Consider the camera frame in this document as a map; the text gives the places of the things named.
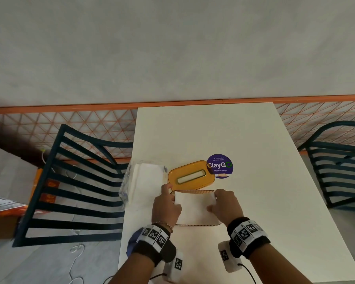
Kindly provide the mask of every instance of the table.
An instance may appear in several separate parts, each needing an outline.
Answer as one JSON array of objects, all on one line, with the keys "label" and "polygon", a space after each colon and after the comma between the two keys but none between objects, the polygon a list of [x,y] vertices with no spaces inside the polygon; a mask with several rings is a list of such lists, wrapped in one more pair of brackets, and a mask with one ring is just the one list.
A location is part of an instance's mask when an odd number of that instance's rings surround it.
[{"label": "table", "polygon": [[[355,280],[355,262],[273,103],[138,109],[133,160],[171,170],[213,154],[229,157],[234,170],[208,189],[233,190],[245,216],[311,282]],[[160,187],[135,191],[126,207],[119,267],[130,236],[150,223],[159,194]],[[226,272],[217,245],[227,239],[223,224],[176,226],[171,241],[184,253],[181,282],[252,283],[245,269]],[[261,283],[251,263],[242,261]]]}]

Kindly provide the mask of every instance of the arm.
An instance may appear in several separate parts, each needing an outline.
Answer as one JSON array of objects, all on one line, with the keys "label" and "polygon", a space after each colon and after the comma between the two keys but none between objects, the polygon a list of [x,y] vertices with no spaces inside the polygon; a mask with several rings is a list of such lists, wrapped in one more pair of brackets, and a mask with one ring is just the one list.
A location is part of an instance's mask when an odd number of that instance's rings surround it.
[{"label": "arm", "polygon": [[[172,231],[167,224],[173,228],[181,213],[181,205],[175,205],[174,196],[169,193],[171,187],[171,184],[162,186],[162,194],[154,199],[151,216],[151,223],[160,221],[160,225],[170,233]],[[147,284],[156,265],[147,256],[132,253],[108,284]]]},{"label": "arm", "polygon": [[[226,227],[235,219],[243,217],[243,211],[233,191],[217,189],[215,205],[208,206]],[[310,284],[271,244],[264,244],[255,249],[249,257],[256,273],[263,284]]]}]

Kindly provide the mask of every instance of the person's right forearm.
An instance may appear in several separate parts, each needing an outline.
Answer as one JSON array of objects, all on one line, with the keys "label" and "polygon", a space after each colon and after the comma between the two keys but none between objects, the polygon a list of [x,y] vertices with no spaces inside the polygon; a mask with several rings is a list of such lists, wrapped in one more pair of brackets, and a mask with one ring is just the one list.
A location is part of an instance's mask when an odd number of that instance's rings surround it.
[{"label": "person's right forearm", "polygon": [[257,248],[249,260],[263,284],[311,283],[271,244]]}]

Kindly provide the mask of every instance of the lattice panel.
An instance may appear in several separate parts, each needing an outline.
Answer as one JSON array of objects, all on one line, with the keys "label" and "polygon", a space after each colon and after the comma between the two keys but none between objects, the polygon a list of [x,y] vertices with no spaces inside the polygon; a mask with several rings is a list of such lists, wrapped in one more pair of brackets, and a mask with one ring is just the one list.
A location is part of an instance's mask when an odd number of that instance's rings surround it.
[{"label": "lattice panel", "polygon": [[[302,144],[324,124],[336,120],[355,121],[355,101],[289,103],[275,106],[296,146]],[[0,114],[0,127],[12,131],[40,149],[49,150],[62,123],[92,137],[132,142],[136,118],[136,109]],[[324,132],[319,139],[355,145],[355,128],[336,127]],[[74,141],[100,155],[100,152],[89,143],[79,139]],[[110,152],[114,157],[131,157],[132,149],[115,148]]]}]

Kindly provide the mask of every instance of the round purple sticker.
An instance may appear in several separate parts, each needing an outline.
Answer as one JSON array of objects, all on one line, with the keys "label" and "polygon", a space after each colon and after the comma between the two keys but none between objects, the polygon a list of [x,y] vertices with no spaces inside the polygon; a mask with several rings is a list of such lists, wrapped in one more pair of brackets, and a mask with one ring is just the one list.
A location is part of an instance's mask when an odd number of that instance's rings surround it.
[{"label": "round purple sticker", "polygon": [[209,173],[217,178],[227,178],[233,173],[233,163],[223,154],[213,154],[208,158],[206,165]]}]

